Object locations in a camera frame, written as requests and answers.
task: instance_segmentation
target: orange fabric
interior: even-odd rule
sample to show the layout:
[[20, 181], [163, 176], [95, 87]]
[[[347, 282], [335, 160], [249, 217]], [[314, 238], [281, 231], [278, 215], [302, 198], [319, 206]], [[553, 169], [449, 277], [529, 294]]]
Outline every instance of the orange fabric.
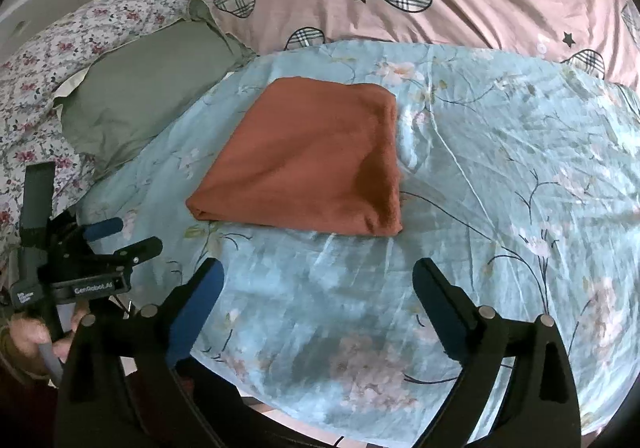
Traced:
[[260, 94], [187, 207], [341, 235], [401, 229], [396, 98], [375, 84], [281, 78]]

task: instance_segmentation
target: gray handle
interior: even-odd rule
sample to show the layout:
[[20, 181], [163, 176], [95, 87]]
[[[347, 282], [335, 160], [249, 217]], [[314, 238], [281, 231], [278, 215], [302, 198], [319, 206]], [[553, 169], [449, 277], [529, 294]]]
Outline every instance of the gray handle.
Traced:
[[[71, 318], [74, 315], [76, 304], [65, 303], [63, 305], [56, 306], [56, 308], [58, 309], [58, 317], [60, 318], [62, 330], [66, 334], [71, 331]], [[51, 381], [54, 385], [60, 387], [60, 384], [62, 383], [64, 365], [53, 353], [53, 345], [50, 343], [39, 345], [38, 350], [40, 351], [45, 367], [47, 367]]]

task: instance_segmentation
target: human hand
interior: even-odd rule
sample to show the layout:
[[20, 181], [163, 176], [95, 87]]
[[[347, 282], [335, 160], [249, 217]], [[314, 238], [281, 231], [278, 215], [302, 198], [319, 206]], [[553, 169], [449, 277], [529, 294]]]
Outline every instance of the human hand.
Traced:
[[[66, 357], [69, 354], [71, 342], [80, 324], [80, 320], [82, 320], [82, 317], [88, 312], [88, 302], [78, 302], [74, 315], [71, 318], [71, 332], [53, 344], [53, 353], [59, 357], [62, 362], [66, 361]], [[9, 322], [9, 336], [11, 342], [7, 347], [7, 354], [11, 358], [12, 365], [14, 365], [15, 368], [32, 374], [46, 374], [47, 368], [38, 351], [39, 345], [51, 342], [49, 330], [44, 322], [38, 318], [29, 317], [25, 313], [15, 314]]]

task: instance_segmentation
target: red flower print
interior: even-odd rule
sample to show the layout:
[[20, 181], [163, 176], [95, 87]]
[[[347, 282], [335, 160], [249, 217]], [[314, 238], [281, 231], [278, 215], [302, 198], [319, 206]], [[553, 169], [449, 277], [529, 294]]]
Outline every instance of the red flower print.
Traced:
[[27, 150], [26, 152], [16, 152], [15, 158], [21, 163], [26, 163], [28, 161], [35, 160], [36, 154], [34, 154], [32, 150]]
[[69, 168], [73, 165], [73, 161], [69, 157], [56, 157], [56, 166], [58, 168]]

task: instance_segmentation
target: bed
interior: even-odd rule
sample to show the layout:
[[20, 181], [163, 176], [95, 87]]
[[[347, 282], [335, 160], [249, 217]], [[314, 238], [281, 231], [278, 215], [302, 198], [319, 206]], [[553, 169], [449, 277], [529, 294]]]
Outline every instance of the bed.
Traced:
[[[570, 351], [583, 433], [604, 426], [640, 372], [633, 0], [202, 0], [260, 57], [94, 185], [94, 159], [65, 138], [54, 91], [184, 17], [190, 1], [96, 0], [2, 65], [3, 258], [24, 163], [55, 158], [54, 212], [79, 201], [83, 222], [125, 222], [98, 251], [164, 241], [134, 272], [137, 305], [162, 301], [207, 256], [223, 262], [196, 359], [293, 417], [394, 447], [418, 437], [459, 371], [411, 287], [413, 264], [431, 256], [505, 317], [550, 313]], [[244, 112], [291, 76], [373, 82], [396, 96], [400, 235], [207, 223], [187, 211]], [[475, 436], [496, 412], [487, 407]]]

